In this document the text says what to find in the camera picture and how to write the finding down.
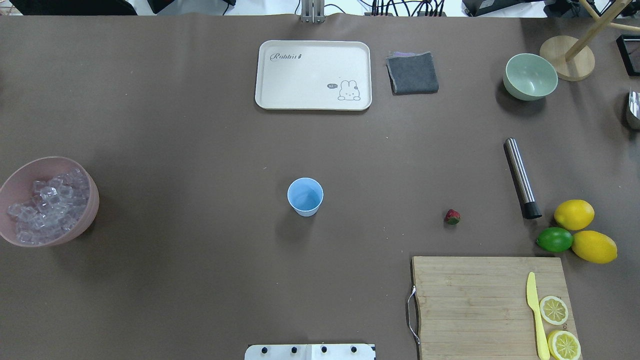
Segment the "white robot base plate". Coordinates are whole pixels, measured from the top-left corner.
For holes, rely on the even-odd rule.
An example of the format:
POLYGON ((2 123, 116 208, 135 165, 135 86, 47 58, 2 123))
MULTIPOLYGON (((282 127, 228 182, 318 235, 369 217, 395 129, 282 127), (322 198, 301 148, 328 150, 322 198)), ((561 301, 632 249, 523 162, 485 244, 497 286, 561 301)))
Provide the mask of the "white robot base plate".
POLYGON ((374 344, 254 344, 247 347, 245 360, 375 360, 374 344))

